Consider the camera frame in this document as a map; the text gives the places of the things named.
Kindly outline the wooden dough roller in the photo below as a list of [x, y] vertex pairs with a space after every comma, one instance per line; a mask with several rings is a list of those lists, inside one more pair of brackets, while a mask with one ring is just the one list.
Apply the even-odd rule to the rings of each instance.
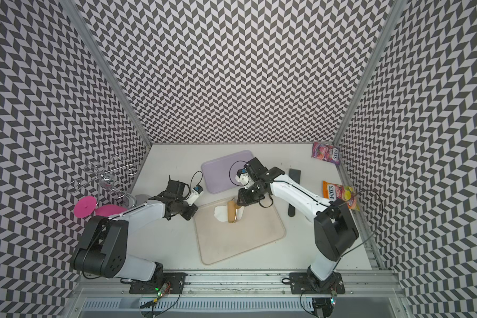
[[237, 211], [241, 209], [235, 201], [231, 200], [227, 203], [227, 221], [234, 223], [237, 220]]

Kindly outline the beige plastic tray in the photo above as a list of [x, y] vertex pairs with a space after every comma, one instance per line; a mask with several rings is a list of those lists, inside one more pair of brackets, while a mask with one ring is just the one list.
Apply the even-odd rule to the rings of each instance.
[[228, 197], [201, 206], [193, 217], [197, 242], [203, 264], [212, 265], [261, 246], [283, 239], [284, 224], [274, 206], [244, 207], [242, 218], [234, 223], [220, 222], [214, 217], [217, 206], [227, 206]]

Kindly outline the white dough ball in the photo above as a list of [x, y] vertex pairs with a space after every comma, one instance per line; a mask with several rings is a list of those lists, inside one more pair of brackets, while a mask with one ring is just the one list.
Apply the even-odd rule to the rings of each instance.
[[234, 223], [241, 220], [244, 210], [244, 207], [240, 207], [236, 210], [234, 216], [229, 217], [228, 207], [220, 205], [214, 209], [214, 217], [220, 222]]

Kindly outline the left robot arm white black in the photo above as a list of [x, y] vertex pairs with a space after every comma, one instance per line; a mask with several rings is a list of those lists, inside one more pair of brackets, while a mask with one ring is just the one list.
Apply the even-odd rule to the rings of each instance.
[[164, 283], [163, 265], [127, 252], [129, 235], [161, 219], [177, 215], [189, 221], [198, 210], [201, 185], [169, 180], [166, 189], [143, 204], [109, 217], [93, 216], [86, 224], [70, 259], [70, 268], [83, 275], [134, 282]]

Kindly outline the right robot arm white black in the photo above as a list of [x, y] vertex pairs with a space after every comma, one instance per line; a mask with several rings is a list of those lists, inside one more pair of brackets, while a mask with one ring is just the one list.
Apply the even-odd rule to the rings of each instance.
[[241, 189], [237, 205], [259, 204], [265, 198], [284, 200], [313, 224], [318, 253], [308, 268], [308, 276], [325, 282], [344, 254], [359, 238], [352, 213], [341, 199], [329, 200], [305, 189], [278, 167], [266, 168], [259, 159], [244, 163], [235, 173]]

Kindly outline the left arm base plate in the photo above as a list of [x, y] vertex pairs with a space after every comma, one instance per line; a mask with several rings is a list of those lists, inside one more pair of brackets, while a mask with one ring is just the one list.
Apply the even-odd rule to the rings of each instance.
[[187, 274], [185, 272], [168, 272], [153, 278], [148, 282], [133, 280], [130, 284], [130, 294], [157, 294], [167, 284], [170, 295], [180, 295], [184, 289]]

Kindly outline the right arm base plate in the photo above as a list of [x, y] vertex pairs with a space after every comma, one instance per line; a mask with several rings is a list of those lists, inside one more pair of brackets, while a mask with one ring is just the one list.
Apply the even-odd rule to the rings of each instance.
[[338, 272], [333, 272], [326, 280], [320, 280], [312, 272], [291, 272], [288, 279], [292, 294], [345, 294], [344, 282]]

